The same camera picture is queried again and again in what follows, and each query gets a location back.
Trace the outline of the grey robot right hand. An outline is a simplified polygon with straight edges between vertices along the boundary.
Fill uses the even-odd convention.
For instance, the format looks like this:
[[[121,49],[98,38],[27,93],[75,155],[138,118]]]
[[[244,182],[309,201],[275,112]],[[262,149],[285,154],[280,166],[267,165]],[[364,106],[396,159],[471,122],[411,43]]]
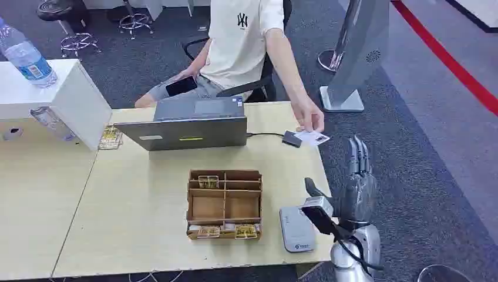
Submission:
[[[336,193],[328,197],[310,177],[304,179],[309,198],[300,210],[322,234],[351,233],[368,225],[374,212],[378,189],[369,149],[356,135],[348,139],[348,144],[348,172],[345,184]]]

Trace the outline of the person's left hand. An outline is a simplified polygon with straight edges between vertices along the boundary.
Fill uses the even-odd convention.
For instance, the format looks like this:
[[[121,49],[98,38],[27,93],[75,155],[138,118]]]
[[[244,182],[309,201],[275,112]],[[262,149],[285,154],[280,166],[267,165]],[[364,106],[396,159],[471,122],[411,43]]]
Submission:
[[[291,95],[290,101],[294,116],[299,124],[296,127],[297,132],[321,133],[324,131],[324,114],[306,93]]]

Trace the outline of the person's right hand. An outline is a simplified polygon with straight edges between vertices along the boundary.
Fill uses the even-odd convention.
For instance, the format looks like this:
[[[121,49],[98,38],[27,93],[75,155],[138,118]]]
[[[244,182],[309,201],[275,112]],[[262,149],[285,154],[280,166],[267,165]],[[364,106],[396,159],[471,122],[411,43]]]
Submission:
[[[200,69],[201,69],[201,67],[198,68],[196,66],[189,66],[187,69],[185,69],[185,70],[181,71],[180,73],[178,73],[177,75],[171,77],[170,80],[172,82],[176,82],[178,80],[182,80],[182,79],[185,79],[185,78],[192,76],[193,79],[196,81],[198,78]]]

